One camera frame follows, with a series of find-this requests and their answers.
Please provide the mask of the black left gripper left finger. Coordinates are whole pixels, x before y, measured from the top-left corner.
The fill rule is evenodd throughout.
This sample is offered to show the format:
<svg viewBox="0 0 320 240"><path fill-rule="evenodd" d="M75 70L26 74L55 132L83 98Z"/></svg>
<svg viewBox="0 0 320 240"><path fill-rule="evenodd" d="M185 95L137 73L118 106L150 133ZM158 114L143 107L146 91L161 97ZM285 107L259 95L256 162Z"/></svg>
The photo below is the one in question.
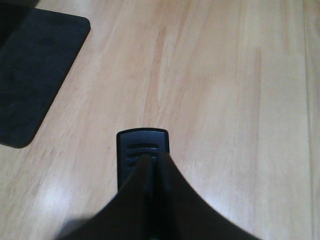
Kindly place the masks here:
<svg viewBox="0 0 320 240"><path fill-rule="evenodd" d="M140 157L116 196L63 240L149 240L153 161Z"/></svg>

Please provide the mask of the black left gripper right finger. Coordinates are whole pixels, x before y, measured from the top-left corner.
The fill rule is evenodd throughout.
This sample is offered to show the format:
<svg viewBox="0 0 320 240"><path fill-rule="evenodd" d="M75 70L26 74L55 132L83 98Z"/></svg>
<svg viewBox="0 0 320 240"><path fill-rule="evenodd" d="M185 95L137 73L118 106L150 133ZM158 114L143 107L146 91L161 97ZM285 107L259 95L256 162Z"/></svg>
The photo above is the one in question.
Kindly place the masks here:
<svg viewBox="0 0 320 240"><path fill-rule="evenodd" d="M161 240L255 240L203 200L168 153L156 161L157 232Z"/></svg>

